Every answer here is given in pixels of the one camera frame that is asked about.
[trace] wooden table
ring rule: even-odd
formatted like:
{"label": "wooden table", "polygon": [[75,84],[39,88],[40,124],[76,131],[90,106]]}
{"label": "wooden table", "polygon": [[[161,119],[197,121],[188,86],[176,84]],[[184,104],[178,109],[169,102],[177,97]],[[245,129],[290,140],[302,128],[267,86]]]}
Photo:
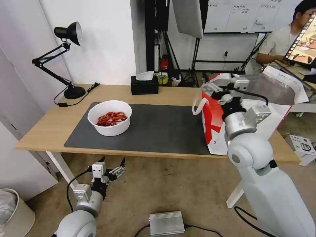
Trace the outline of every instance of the wooden table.
{"label": "wooden table", "polygon": [[[90,87],[90,85],[79,86],[86,89]],[[159,87],[159,94],[157,95],[131,95],[130,86],[100,85],[78,105],[65,108],[55,105],[15,147],[22,150],[46,151],[67,182],[73,179],[74,175],[61,156],[61,152],[166,158],[227,159],[227,156],[219,155],[173,154],[64,147],[65,142],[93,102],[122,100],[131,104],[192,106],[193,98],[199,90],[199,88]],[[78,100],[79,99],[69,102],[69,100],[62,99],[61,102],[67,101],[68,103],[75,103]],[[299,158],[277,131],[275,131],[270,138],[270,143],[274,150],[274,159],[276,162],[292,162],[295,164],[300,162]],[[72,189],[74,189],[77,184],[78,182],[75,180],[71,184]]]}

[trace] paper bag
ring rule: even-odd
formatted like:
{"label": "paper bag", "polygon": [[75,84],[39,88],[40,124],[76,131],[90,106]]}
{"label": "paper bag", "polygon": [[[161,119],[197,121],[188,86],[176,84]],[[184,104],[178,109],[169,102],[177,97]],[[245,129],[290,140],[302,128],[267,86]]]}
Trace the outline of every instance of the paper bag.
{"label": "paper bag", "polygon": [[[256,131],[266,139],[271,137],[293,104],[308,101],[303,85],[299,80],[270,66],[266,67],[263,74],[243,75],[242,77],[250,80],[250,92],[264,95],[269,99],[268,107],[271,110],[271,115],[257,125]],[[210,81],[220,84],[230,79],[231,75],[224,73]],[[195,110],[198,96],[193,101],[192,113],[197,115],[202,112],[205,140],[210,153],[226,155],[227,144],[224,138],[225,122],[222,120],[222,108],[217,100],[210,98],[202,91],[202,100]],[[242,106],[246,110],[254,105],[265,105],[265,102],[257,97],[243,96],[242,99]]]}

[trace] floor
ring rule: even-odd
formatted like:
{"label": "floor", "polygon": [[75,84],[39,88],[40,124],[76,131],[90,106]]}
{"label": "floor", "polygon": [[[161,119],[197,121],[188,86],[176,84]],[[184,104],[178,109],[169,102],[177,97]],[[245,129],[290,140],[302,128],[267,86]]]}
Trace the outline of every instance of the floor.
{"label": "floor", "polygon": [[[287,133],[301,135],[316,142],[316,114],[297,118],[290,113],[279,127]],[[101,156],[63,154],[74,174],[83,171]],[[119,165],[122,157],[106,157],[107,168]],[[307,167],[279,164],[300,192],[312,217],[316,220],[316,162]],[[91,175],[78,179],[90,183]],[[191,160],[127,157],[126,172],[108,187],[107,197],[97,219],[97,236],[134,236],[148,224],[150,213],[181,210],[185,223],[219,231],[222,236],[263,236],[245,224],[226,207],[226,199],[240,181],[237,169],[229,160]],[[66,182],[61,177],[54,187],[34,197],[27,204],[35,211],[36,221],[27,237],[49,237],[59,222],[69,214]],[[253,213],[245,196],[237,205]],[[149,229],[142,236],[150,236]],[[177,236],[216,236],[198,229]]]}

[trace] lamp arm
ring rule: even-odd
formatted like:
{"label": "lamp arm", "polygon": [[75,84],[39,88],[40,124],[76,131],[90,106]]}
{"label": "lamp arm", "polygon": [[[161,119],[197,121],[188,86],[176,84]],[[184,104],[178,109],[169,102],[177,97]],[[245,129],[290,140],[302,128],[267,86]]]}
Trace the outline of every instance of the lamp arm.
{"label": "lamp arm", "polygon": [[[60,48],[64,48],[65,50],[54,55],[54,56],[51,56],[51,57],[46,57],[47,55],[55,52],[56,50],[60,49]],[[68,81],[64,78],[62,78],[61,76],[53,73],[51,70],[47,69],[46,67],[44,67],[44,64],[51,61],[52,59],[62,55],[63,53],[65,52],[68,52],[70,49],[70,43],[69,42],[65,42],[65,43],[62,43],[61,45],[59,45],[57,48],[54,48],[53,50],[49,51],[48,53],[38,57],[38,58],[35,58],[32,60],[32,63],[34,66],[38,67],[39,69],[43,70],[44,72],[46,72],[47,74],[51,75],[52,77],[56,78],[58,81],[60,81],[61,83],[65,84],[67,87],[71,87],[73,88],[74,86],[72,85],[71,81]]]}

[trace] desk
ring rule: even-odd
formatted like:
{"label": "desk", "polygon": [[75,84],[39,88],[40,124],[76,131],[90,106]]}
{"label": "desk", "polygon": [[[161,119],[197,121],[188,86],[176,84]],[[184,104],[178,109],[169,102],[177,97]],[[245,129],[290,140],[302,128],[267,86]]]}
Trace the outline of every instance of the desk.
{"label": "desk", "polygon": [[[90,85],[78,86],[82,86],[85,89],[90,87]],[[66,108],[55,105],[15,147],[16,149],[22,150],[46,151],[67,182],[73,179],[74,176],[61,156],[61,152],[166,158],[227,159],[226,156],[218,155],[173,154],[64,147],[68,137],[93,102],[122,100],[131,104],[192,106],[193,98],[199,90],[199,88],[160,87],[159,94],[156,95],[131,95],[130,86],[100,85],[78,105]],[[274,150],[274,158],[276,162],[292,162],[295,164],[300,162],[299,158],[277,131],[275,131],[270,138],[270,143]],[[71,184],[72,189],[74,189],[77,184],[78,182],[74,181]]]}
{"label": "desk", "polygon": [[294,76],[296,79],[300,80],[303,83],[304,88],[308,89],[307,92],[309,97],[309,102],[293,105],[290,112],[298,112],[301,113],[300,116],[304,112],[316,113],[316,84],[304,81],[304,75],[300,73],[304,69],[302,66],[295,64],[294,66],[289,66],[284,64],[278,60],[275,61],[279,67],[277,69],[284,71],[285,73]]}

